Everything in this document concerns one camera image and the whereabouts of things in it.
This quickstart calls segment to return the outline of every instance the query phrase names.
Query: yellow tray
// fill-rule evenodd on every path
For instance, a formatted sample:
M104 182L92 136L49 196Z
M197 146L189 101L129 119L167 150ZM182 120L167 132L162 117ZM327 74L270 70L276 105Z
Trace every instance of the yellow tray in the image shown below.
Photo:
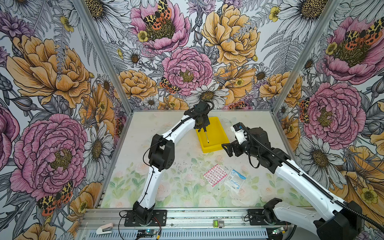
M223 149L221 144L229 143L228 137L225 134L218 117L209 118L209 122L210 124L207 126L209 143L207 142L207 136L205 136L204 130L201 129L200 132L197 132L196 130L203 153L221 150Z

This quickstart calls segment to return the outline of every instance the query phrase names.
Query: floral tabletop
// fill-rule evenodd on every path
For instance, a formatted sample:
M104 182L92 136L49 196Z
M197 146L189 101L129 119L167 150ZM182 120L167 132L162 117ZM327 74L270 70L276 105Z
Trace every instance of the floral tabletop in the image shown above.
M152 136L169 130L183 115L182 111L135 112L120 155L115 164L103 208L129 208L139 198L148 174L142 155ZM262 127L268 132L272 147L285 151L268 111L212 111L234 141L230 126L243 122L248 127ZM263 167L254 169L248 157L228 157L224 150L203 154L195 131L189 131L175 146L176 159L163 175L156 196L156 207L260 207L274 197L296 206L309 203L288 183ZM223 183L212 187L203 177L219 164L227 173L235 169L247 177L237 194Z

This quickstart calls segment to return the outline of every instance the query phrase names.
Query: black mounting plate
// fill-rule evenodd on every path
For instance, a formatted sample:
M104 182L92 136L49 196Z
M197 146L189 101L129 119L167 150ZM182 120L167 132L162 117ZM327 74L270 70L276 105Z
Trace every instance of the black mounting plate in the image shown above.
M167 210L153 210L153 217L155 217L160 222L160 226L165 226L167 222ZM138 222L133 222L133 210L127 211L127 217L125 218L124 226L126 227L143 227ZM158 227L159 223L157 223L154 220L151 220L151 222L146 227Z
M248 215L252 215L252 218L249 218L249 224L251 226L260 226L260 225L268 225L263 218L263 210L264 209L248 209ZM290 225L289 222L281 222L277 221L275 225Z

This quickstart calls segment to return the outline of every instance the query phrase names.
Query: red and white patterned packet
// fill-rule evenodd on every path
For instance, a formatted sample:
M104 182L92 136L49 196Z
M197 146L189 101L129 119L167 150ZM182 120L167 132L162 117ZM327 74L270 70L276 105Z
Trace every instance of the red and white patterned packet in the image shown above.
M227 173L218 164L216 164L213 168L211 168L208 172L204 174L205 179L213 187L216 184L218 184L222 179L224 179L226 176L227 176Z

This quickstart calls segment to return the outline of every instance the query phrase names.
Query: blue and white package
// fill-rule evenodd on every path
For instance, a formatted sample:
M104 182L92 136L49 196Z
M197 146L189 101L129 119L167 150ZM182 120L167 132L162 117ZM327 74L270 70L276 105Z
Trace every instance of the blue and white package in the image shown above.
M238 173L235 169L232 169L224 183L238 193L246 179L246 177Z

